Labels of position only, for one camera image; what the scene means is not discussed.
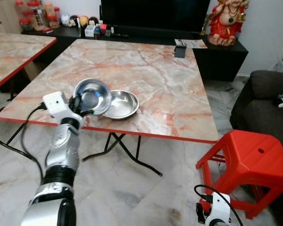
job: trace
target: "figurine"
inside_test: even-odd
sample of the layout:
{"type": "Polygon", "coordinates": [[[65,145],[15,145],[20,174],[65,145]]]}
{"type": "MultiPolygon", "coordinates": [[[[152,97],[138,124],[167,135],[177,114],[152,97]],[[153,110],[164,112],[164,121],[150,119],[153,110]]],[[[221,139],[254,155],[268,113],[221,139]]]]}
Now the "figurine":
{"type": "Polygon", "coordinates": [[[69,27],[77,27],[79,25],[79,22],[80,22],[80,17],[73,15],[70,17],[69,27]]]}
{"type": "Polygon", "coordinates": [[[87,16],[81,16],[80,17],[81,27],[84,27],[88,23],[89,23],[89,18],[87,16]]]}
{"type": "Polygon", "coordinates": [[[95,26],[98,23],[99,23],[99,20],[96,17],[92,16],[89,18],[89,25],[95,26]]]}
{"type": "Polygon", "coordinates": [[[94,35],[94,39],[100,39],[100,27],[99,26],[96,26],[94,28],[93,35],[94,35]]]}
{"type": "Polygon", "coordinates": [[[69,20],[70,20],[70,16],[69,15],[66,15],[66,14],[62,15],[61,21],[62,21],[62,24],[64,26],[66,26],[66,27],[69,26],[69,20]]]}
{"type": "Polygon", "coordinates": [[[245,21],[244,10],[250,0],[218,0],[219,5],[209,15],[212,22],[208,41],[214,45],[231,46],[236,42],[236,32],[241,32],[245,21]]]}

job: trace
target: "tiled floor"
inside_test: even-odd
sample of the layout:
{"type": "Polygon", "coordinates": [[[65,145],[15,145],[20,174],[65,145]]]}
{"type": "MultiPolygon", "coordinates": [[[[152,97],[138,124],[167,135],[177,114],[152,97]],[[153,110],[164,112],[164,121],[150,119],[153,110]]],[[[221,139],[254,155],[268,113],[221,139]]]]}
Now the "tiled floor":
{"type": "MultiPolygon", "coordinates": [[[[230,111],[243,88],[245,78],[234,82],[206,81],[205,88],[219,135],[230,131],[230,111]]],[[[0,138],[7,140],[19,124],[0,121],[0,138]]],[[[30,125],[25,143],[41,163],[50,148],[53,128],[30,125]]],[[[108,133],[81,131],[80,157],[101,152],[108,133]]],[[[123,138],[135,152],[137,137],[123,138]]],[[[20,148],[19,137],[11,143],[20,148]]],[[[211,145],[143,137],[140,160],[153,165],[164,175],[137,165],[119,147],[106,156],[80,163],[75,178],[75,203],[78,226],[197,226],[195,204],[199,197],[194,186],[203,183],[196,162],[211,145]]],[[[211,164],[213,180],[220,176],[218,165],[211,164]]],[[[39,183],[34,163],[0,146],[0,226],[20,225],[23,213],[39,183]]],[[[243,190],[239,199],[251,199],[243,190]]],[[[274,226],[268,209],[252,220],[238,211],[246,226],[274,226]]],[[[231,225],[238,225],[231,213],[231,225]]]]}

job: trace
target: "red table edge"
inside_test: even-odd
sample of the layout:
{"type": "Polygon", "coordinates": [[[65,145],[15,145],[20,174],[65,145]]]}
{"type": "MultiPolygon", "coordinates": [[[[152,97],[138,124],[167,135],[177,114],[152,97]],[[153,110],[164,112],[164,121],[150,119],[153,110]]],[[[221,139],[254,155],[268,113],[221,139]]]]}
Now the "red table edge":
{"type": "Polygon", "coordinates": [[[38,57],[41,53],[46,51],[49,47],[51,47],[55,42],[57,41],[57,38],[53,40],[51,43],[49,43],[47,46],[45,46],[43,49],[41,49],[38,53],[36,53],[34,56],[32,56],[29,60],[27,60],[25,63],[23,63],[20,67],[18,67],[16,70],[14,70],[11,74],[9,74],[7,77],[2,79],[0,81],[0,86],[3,85],[5,82],[7,82],[11,77],[16,75],[20,70],[22,70],[26,65],[28,65],[30,62],[32,62],[36,57],[38,57]]]}
{"type": "MultiPolygon", "coordinates": [[[[22,120],[22,119],[9,119],[9,118],[3,118],[3,117],[0,117],[0,120],[20,122],[20,123],[26,122],[26,120],[22,120]]],[[[56,123],[42,122],[42,121],[28,121],[28,123],[37,124],[37,125],[45,125],[45,126],[57,126],[58,125],[56,123]]],[[[200,139],[193,139],[193,138],[186,138],[186,137],[173,137],[173,136],[167,136],[167,135],[159,135],[159,134],[151,134],[151,133],[139,133],[139,132],[117,130],[117,129],[105,129],[105,128],[86,127],[86,126],[83,126],[82,129],[102,131],[102,132],[108,132],[108,133],[125,133],[125,134],[145,136],[145,137],[158,137],[158,138],[166,138],[166,139],[172,139],[172,140],[183,140],[183,141],[191,141],[191,142],[205,143],[205,144],[215,144],[218,141],[218,139],[216,141],[200,140],[200,139]]]]}

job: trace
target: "red statue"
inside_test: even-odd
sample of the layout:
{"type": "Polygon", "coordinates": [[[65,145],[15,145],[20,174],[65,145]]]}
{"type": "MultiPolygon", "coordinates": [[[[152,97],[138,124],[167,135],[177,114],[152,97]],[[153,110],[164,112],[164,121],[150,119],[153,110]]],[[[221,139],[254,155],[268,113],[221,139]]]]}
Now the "red statue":
{"type": "Polygon", "coordinates": [[[244,9],[250,0],[218,0],[219,5],[209,15],[212,22],[208,41],[214,45],[231,46],[236,42],[236,32],[241,32],[245,21],[244,9]]]}

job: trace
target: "paper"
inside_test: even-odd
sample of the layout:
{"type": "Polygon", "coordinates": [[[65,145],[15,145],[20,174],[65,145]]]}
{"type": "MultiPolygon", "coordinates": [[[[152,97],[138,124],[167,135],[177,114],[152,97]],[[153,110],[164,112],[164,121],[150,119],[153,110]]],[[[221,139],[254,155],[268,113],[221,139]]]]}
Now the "paper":
{"type": "Polygon", "coordinates": [[[176,45],[186,46],[188,48],[208,48],[204,44],[203,40],[187,40],[187,39],[175,39],[176,45]]]}

